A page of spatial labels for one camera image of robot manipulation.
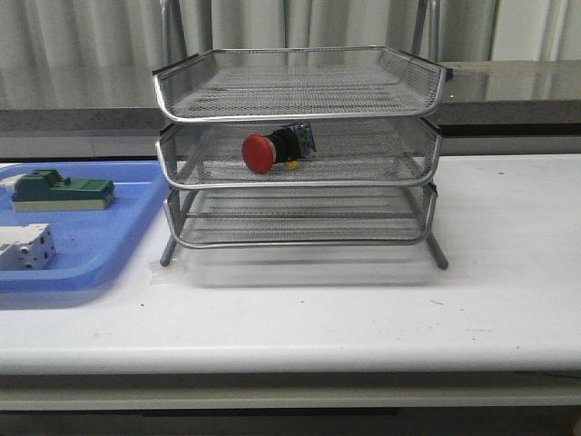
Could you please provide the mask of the red emergency stop button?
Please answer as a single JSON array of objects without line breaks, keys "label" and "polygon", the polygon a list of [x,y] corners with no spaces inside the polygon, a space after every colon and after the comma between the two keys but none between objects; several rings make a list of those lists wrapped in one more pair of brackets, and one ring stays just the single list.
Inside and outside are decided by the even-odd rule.
[{"label": "red emergency stop button", "polygon": [[310,123],[286,124],[270,134],[251,134],[242,143],[241,155],[254,173],[268,173],[276,164],[295,168],[316,152]]}]

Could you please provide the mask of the mesh rack tray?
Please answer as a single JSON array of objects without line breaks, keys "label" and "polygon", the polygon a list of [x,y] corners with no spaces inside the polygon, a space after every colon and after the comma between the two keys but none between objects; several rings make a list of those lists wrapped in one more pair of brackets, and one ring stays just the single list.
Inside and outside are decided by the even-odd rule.
[{"label": "mesh rack tray", "polygon": [[314,120],[316,152],[294,169],[279,163],[252,172],[241,155],[250,134],[278,123],[170,124],[156,144],[162,172],[175,188],[199,190],[291,186],[418,186],[432,180],[442,136],[423,118]]},{"label": "mesh rack tray", "polygon": [[172,236],[193,249],[285,245],[414,245],[431,233],[438,194],[419,187],[173,190]]},{"label": "mesh rack tray", "polygon": [[153,72],[178,124],[419,117],[451,70],[384,46],[214,49]]}]

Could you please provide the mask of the blue plastic tray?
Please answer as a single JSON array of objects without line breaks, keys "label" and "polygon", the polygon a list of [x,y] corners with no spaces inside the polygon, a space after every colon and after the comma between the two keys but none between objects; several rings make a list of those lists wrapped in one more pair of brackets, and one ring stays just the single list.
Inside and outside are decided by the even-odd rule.
[{"label": "blue plastic tray", "polygon": [[111,180],[115,200],[99,211],[17,213],[11,192],[2,189],[1,224],[48,223],[56,249],[43,270],[1,273],[4,310],[70,307],[103,293],[137,250],[169,192],[155,161],[20,163],[2,168],[1,176],[47,168],[72,178]]}]

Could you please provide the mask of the green terminal block component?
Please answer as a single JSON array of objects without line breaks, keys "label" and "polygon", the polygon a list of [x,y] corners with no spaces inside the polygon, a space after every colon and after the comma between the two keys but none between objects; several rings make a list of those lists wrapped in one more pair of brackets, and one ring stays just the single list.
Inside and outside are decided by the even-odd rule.
[{"label": "green terminal block component", "polygon": [[116,199],[113,181],[62,176],[56,169],[38,169],[1,180],[18,213],[107,209]]}]

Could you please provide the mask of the white circuit breaker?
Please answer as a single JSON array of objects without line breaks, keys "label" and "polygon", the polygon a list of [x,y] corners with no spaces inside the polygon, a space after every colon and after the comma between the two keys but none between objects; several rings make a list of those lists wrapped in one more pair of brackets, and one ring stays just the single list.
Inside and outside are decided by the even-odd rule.
[{"label": "white circuit breaker", "polygon": [[1,227],[1,270],[43,270],[56,254],[49,223]]}]

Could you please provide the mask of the grey stone counter ledge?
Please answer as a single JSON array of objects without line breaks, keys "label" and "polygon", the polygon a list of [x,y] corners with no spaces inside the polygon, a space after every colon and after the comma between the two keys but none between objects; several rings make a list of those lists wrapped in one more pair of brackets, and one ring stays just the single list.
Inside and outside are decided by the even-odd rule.
[{"label": "grey stone counter ledge", "polygon": [[[576,154],[580,63],[453,62],[431,121],[445,155]],[[165,121],[149,65],[1,72],[5,162],[150,158]]]}]

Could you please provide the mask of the pale pleated curtain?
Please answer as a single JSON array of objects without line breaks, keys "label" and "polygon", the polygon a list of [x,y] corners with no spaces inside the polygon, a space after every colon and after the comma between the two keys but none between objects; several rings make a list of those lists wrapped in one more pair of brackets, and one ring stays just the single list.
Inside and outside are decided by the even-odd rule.
[{"label": "pale pleated curtain", "polygon": [[[410,50],[414,1],[183,1],[187,48],[388,45]],[[444,62],[580,56],[577,1],[444,1]],[[160,66],[157,1],[4,1],[3,68]]]}]

